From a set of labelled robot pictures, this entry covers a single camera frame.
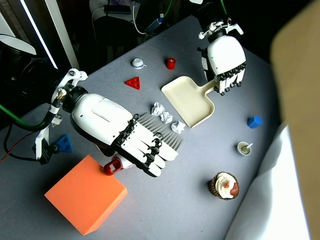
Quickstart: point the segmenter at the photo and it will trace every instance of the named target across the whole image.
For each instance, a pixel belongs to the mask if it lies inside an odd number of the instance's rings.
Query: red triangle block
[[[130,80],[125,81],[124,83],[134,89],[140,90],[140,79],[138,76],[131,78]]]

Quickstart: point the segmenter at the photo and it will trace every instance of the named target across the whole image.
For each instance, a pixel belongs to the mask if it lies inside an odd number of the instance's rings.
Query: dustpan
[[[198,86],[190,77],[180,76],[165,85],[161,91],[192,129],[214,113],[215,105],[207,94],[212,92],[215,85],[214,81],[210,81]]]

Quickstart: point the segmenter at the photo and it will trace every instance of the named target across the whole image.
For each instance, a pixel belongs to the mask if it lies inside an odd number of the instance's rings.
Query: light strip
[[[26,15],[28,16],[28,18],[29,18],[29,20],[30,20],[30,22],[31,22],[31,24],[32,24],[32,26],[33,26],[33,29],[35,30],[36,34],[38,35],[38,38],[39,38],[40,42],[42,43],[42,46],[43,46],[46,54],[48,55],[48,57],[49,57],[52,65],[54,66],[54,68],[58,69],[58,67],[57,67],[54,59],[52,58],[52,56],[51,56],[51,54],[50,54],[50,52],[49,52],[49,49],[47,48],[47,45],[45,44],[44,39],[42,38],[42,36],[41,36],[41,34],[40,34],[40,32],[39,32],[39,30],[38,30],[38,28],[37,28],[37,25],[36,25],[34,19],[32,18],[31,14],[30,14],[30,12],[29,12],[29,9],[28,9],[25,1],[24,1],[24,0],[20,0],[20,2],[21,2],[22,6],[23,6],[23,8],[24,8],[24,10],[25,10]]]

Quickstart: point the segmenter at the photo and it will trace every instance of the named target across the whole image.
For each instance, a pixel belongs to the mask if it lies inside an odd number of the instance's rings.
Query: cupcake wrapper
[[[214,178],[213,178],[211,181],[209,181],[209,191],[210,191],[213,195],[215,195],[216,197],[218,197],[218,198],[220,198],[220,199],[223,199],[223,200],[235,199],[235,198],[238,196],[239,192],[238,192],[237,195],[234,195],[233,198],[223,198],[222,196],[220,196],[218,190],[216,190],[216,181],[217,181],[217,179],[218,179],[218,175],[221,174],[221,173],[226,173],[226,174],[231,175],[231,176],[235,179],[235,181],[236,181],[236,183],[238,184],[238,187],[239,187],[238,180],[236,179],[235,176],[233,176],[233,175],[232,175],[231,173],[229,173],[229,172],[220,171],[220,172],[218,172],[218,173],[214,176]]]

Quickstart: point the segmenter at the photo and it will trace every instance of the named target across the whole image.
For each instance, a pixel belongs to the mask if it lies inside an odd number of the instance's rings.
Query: green cable
[[[227,15],[227,10],[226,10],[225,5],[224,5],[224,0],[220,0],[220,2],[221,2],[221,5],[222,5],[224,14]]]
[[[168,9],[166,10],[166,12],[165,12],[165,14],[164,14],[164,17],[167,16],[167,14],[169,13],[169,10],[170,10],[170,8],[171,8],[171,4],[172,4],[172,0],[170,0]]]
[[[11,119],[13,119],[17,124],[30,129],[32,131],[33,129],[38,129],[43,127],[46,123],[44,121],[40,122],[38,125],[29,125],[25,121],[21,120],[19,117],[14,115],[12,112],[10,112],[8,109],[6,109],[4,106],[0,104],[0,110],[2,110],[4,113],[6,113]]]

